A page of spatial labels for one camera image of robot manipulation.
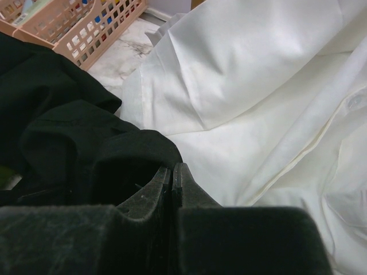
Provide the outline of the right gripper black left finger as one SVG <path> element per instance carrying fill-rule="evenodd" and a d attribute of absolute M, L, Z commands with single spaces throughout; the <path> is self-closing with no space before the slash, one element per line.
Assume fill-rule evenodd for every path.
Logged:
<path fill-rule="evenodd" d="M 2 274 L 165 274 L 171 173 L 118 206 L 1 208 Z"/>

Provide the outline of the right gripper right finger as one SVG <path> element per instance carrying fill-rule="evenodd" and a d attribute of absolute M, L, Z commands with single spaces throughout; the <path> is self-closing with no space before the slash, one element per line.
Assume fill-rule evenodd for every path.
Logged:
<path fill-rule="evenodd" d="M 297 207 L 222 207 L 187 164 L 173 172 L 173 274 L 331 274 L 313 219 Z"/>

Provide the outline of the black shirt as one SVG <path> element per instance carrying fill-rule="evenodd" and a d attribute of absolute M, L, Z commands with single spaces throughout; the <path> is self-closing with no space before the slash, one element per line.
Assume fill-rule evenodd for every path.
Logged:
<path fill-rule="evenodd" d="M 121 100 L 67 58 L 1 35 L 1 205 L 118 205 L 182 158 L 157 131 L 121 120 Z"/>

